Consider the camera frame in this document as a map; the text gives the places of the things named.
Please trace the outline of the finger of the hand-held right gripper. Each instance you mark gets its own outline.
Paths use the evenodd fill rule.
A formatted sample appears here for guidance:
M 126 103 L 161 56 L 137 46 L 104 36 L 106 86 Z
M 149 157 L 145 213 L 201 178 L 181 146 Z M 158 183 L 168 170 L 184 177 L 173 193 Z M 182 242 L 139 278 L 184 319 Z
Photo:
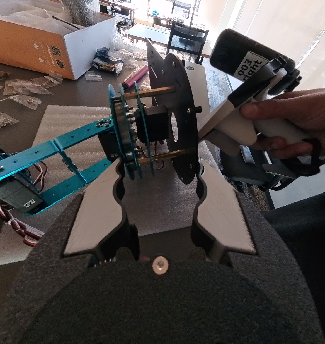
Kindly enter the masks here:
M 228 99 L 222 101 L 220 105 L 201 120 L 199 140 L 208 135 L 226 117 L 229 119 L 225 120 L 222 129 L 223 133 L 235 141 L 242 141 L 240 135 L 242 135 L 242 130 L 245 127 L 245 119 Z

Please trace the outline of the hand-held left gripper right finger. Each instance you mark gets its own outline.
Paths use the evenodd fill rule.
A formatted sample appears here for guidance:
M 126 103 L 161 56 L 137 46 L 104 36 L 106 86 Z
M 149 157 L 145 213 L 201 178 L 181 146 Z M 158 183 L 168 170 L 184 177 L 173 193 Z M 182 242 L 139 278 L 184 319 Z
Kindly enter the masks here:
M 210 261 L 220 262 L 227 252 L 255 255 L 237 191 L 210 165 L 199 158 L 196 172 L 196 204 L 191 239 Z

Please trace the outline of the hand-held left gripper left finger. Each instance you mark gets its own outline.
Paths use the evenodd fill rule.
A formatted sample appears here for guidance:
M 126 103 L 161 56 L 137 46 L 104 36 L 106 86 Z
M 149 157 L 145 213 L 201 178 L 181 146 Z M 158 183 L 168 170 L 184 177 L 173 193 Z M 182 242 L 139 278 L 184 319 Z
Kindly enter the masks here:
M 124 175 L 124 163 L 118 158 L 85 189 L 64 256 L 93 253 L 98 261 L 105 261 L 127 247 L 139 259 L 138 231 L 129 224 L 121 202 Z

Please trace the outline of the blue toy robot arm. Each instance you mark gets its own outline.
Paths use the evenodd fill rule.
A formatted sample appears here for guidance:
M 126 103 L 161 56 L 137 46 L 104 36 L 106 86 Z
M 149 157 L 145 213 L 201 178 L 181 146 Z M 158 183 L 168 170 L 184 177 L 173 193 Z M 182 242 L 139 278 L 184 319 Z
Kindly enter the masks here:
M 142 177 L 142 165 L 149 164 L 154 175 L 154 161 L 171 159 L 184 184 L 190 184 L 198 165 L 198 134 L 195 106 L 184 64 L 173 54 L 162 58 L 146 39 L 151 89 L 125 93 L 108 87 L 111 114 L 16 154 L 0 151 L 0 219 L 8 223 L 24 243 L 34 246 L 43 236 L 39 230 L 16 219 L 2 205 L 34 215 L 91 184 L 116 159 L 121 158 L 131 180 Z M 79 170 L 67 150 L 96 137 L 105 157 Z M 60 155 L 74 174 L 67 180 L 39 192 L 27 170 L 40 167 L 46 158 Z

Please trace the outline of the person's right hand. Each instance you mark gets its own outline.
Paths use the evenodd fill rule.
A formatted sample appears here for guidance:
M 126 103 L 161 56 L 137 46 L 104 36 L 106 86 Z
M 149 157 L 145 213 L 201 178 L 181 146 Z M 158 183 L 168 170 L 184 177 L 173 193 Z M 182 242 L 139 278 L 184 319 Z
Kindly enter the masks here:
M 325 88 L 286 92 L 270 100 L 252 102 L 240 108 L 240 114 L 252 121 L 287 119 L 320 140 L 325 156 Z M 270 152 L 278 159 L 309 155 L 312 145 L 301 142 L 288 145 L 282 137 L 259 135 L 255 149 Z

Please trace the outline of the black office chair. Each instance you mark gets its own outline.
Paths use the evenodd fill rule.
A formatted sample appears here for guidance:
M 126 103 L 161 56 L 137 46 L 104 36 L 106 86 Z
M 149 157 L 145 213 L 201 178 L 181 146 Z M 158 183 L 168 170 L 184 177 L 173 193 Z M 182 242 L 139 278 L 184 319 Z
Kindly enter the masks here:
M 279 160 L 270 157 L 268 152 L 246 146 L 240 146 L 235 156 L 220 149 L 216 154 L 222 173 L 229 182 L 240 192 L 244 192 L 244 186 L 256 186 L 263 193 L 269 210 L 275 208 L 270 191 L 279 191 L 303 176 L 304 165 L 297 158 Z

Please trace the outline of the black mesh chair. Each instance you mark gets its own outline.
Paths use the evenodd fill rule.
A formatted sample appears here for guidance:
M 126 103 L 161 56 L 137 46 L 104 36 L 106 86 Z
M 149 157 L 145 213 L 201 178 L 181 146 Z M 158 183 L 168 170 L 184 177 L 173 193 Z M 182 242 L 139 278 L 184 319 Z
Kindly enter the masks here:
M 203 57 L 201 57 L 201 53 L 208 32 L 208 30 L 205 31 L 199 28 L 189 27 L 173 21 L 165 54 L 167 55 L 170 49 L 178 50 L 190 55 L 195 55 L 197 57 L 195 63 L 202 64 Z

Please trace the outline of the black background chair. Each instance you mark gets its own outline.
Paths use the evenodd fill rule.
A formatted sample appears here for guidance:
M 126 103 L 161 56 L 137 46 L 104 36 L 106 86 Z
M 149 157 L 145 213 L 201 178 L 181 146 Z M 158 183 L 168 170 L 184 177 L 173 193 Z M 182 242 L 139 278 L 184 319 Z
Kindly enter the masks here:
M 182 2 L 179 0 L 174 0 L 171 13 L 173 13 L 175 7 L 182 8 L 182 9 L 186 10 L 187 11 L 187 19 L 189 18 L 190 10 L 191 10 L 191 4 L 190 3 Z

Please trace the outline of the grey background table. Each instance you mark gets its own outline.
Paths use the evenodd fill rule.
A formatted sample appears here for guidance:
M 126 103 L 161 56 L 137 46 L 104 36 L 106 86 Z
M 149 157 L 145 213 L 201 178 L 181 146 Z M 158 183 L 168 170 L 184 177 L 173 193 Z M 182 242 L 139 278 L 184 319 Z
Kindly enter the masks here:
M 208 30 L 202 30 L 200 28 L 194 28 L 193 26 L 189 26 L 189 25 L 184 25 L 184 24 L 180 24 L 177 22 L 175 23 L 175 28 L 177 28 L 178 26 L 180 27 L 185 27 L 187 31 L 190 30 L 197 30 L 199 32 L 205 33 L 205 37 L 207 38 L 208 36 Z M 145 42 L 145 38 L 149 38 L 152 41 L 152 44 L 157 44 L 162 46 L 163 48 L 168 47 L 168 43 L 169 43 L 169 37 L 170 37 L 170 32 L 168 31 L 164 31 L 164 30 L 160 30 L 157 28 L 152 28 L 152 27 L 148 27 L 146 25 L 143 24 L 135 24 L 132 28 L 130 28 L 129 30 L 126 31 L 126 35 L 133 41 L 134 39 L 136 40 L 141 40 L 143 42 Z M 211 56 L 211 46 L 210 46 L 210 41 L 208 41 L 208 38 L 205 42 L 205 45 L 203 47 L 202 53 L 201 53 L 201 57 L 203 58 L 210 58 Z

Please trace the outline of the white foam sheet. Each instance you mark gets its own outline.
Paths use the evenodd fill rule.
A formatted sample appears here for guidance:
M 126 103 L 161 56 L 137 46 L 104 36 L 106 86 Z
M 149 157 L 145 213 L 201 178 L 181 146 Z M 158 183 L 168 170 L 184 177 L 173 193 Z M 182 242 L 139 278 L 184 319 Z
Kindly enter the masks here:
M 48 105 L 35 140 L 29 147 L 109 115 L 110 110 L 105 107 Z M 15 138 L 15 134 L 10 134 L 10 128 L 3 130 L 3 133 L 6 134 L 6 143 L 15 144 L 15 148 L 9 149 L 10 151 L 24 150 L 24 148 L 19 148 L 20 140 Z M 97 137 L 71 147 L 67 150 L 67 154 L 79 170 L 83 170 L 105 157 Z M 219 167 L 205 142 L 199 144 L 198 155 L 207 161 L 217 173 L 220 173 Z M 46 160 L 46 164 L 48 166 L 48 174 L 45 179 L 46 188 L 72 176 L 58 155 Z M 136 175 L 134 181 L 127 176 L 123 179 L 125 195 L 122 202 L 129 222 L 136 225 L 139 236 L 189 227 L 192 222 L 194 207 L 198 202 L 195 192 L 197 179 L 195 178 L 188 185 L 183 184 L 175 173 L 171 160 L 165 160 L 164 168 L 155 170 L 154 176 L 152 176 L 150 166 L 144 165 L 142 175 L 142 179 Z M 82 190 L 34 216 L 23 216 L 18 211 L 12 211 L 12 213 L 14 217 L 21 219 L 26 224 L 46 232 L 74 196 L 80 192 Z M 0 230 L 0 265 L 25 260 L 31 248 L 23 243 L 23 238 L 15 233 L 11 226 L 2 225 Z

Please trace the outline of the maroon electric screwdriver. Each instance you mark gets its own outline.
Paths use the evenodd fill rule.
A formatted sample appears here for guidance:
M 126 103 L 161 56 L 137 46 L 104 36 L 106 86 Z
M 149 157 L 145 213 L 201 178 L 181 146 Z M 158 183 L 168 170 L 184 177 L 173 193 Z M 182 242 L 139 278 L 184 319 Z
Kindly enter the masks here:
M 124 90 L 129 89 L 134 85 L 134 82 L 139 81 L 148 72 L 148 65 L 139 66 L 136 68 L 122 83 Z

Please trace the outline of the crumpled clear plastic wrap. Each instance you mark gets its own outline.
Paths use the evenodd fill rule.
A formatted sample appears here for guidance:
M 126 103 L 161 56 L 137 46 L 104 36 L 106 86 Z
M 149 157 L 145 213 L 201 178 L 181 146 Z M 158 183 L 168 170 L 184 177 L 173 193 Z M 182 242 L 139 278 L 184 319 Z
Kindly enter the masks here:
M 111 53 L 113 53 L 114 55 L 117 54 L 118 56 L 123 58 L 124 66 L 126 68 L 131 69 L 132 72 L 139 66 L 148 64 L 147 51 L 144 49 L 139 49 L 135 47 L 134 45 L 128 43 L 125 40 L 122 33 L 120 33 L 120 28 L 122 27 L 121 25 L 123 23 L 122 19 L 118 16 L 116 16 L 114 19 L 115 19 L 115 26 L 113 28 L 113 33 L 111 37 L 111 47 L 110 47 Z M 134 83 L 138 86 L 139 90 L 149 90 L 151 88 L 149 72 L 147 72 L 146 75 L 142 77 L 139 81 L 134 82 Z

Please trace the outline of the silver foil bag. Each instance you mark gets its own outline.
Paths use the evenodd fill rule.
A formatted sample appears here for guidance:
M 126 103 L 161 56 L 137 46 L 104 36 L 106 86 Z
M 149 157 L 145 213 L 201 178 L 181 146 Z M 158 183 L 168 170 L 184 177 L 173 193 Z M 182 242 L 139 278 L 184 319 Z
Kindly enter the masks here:
M 107 47 L 97 49 L 92 65 L 97 70 L 114 73 L 118 76 L 124 66 L 124 60 L 117 54 L 109 53 L 109 51 Z

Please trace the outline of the pile of small screw bags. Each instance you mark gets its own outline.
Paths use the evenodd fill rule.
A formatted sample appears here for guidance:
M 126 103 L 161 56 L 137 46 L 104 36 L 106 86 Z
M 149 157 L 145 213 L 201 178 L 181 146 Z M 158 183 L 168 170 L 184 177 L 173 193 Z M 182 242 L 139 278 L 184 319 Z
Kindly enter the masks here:
M 61 74 L 50 71 L 48 75 L 33 79 L 9 79 L 10 73 L 0 71 L 0 80 L 5 81 L 3 96 L 5 100 L 12 100 L 31 110 L 36 110 L 42 101 L 37 98 L 38 95 L 53 95 L 49 88 L 62 84 L 63 77 Z M 19 123 L 19 120 L 0 111 L 0 130 L 5 127 Z

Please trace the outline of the bubble wrap roll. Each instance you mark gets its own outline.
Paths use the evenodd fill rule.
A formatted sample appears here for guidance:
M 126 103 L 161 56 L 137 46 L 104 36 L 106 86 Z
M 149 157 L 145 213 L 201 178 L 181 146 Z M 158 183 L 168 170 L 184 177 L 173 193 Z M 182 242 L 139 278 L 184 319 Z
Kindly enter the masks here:
M 89 27 L 100 22 L 99 0 L 62 0 L 61 3 L 73 24 Z

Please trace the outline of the thin metal tool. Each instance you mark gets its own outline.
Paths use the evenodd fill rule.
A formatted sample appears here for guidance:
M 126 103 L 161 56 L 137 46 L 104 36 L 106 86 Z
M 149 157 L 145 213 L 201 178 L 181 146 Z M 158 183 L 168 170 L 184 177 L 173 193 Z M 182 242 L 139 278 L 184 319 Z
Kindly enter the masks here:
M 85 26 L 79 25 L 79 24 L 74 24 L 70 21 L 70 19 L 67 18 L 67 20 L 66 20 L 64 17 L 62 17 L 60 15 L 58 15 L 58 16 L 57 15 L 51 15 L 51 17 L 55 20 L 58 20 L 62 23 L 65 23 L 66 25 L 69 25 L 70 27 L 76 28 L 77 30 L 85 28 Z

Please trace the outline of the orange and white cardboard box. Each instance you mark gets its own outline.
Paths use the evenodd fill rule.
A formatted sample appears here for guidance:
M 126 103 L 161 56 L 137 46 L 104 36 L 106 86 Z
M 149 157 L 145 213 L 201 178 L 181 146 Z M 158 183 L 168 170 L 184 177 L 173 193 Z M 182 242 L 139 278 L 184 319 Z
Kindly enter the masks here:
M 117 17 L 78 30 L 53 16 L 71 22 L 60 1 L 0 1 L 0 63 L 77 80 L 111 46 Z

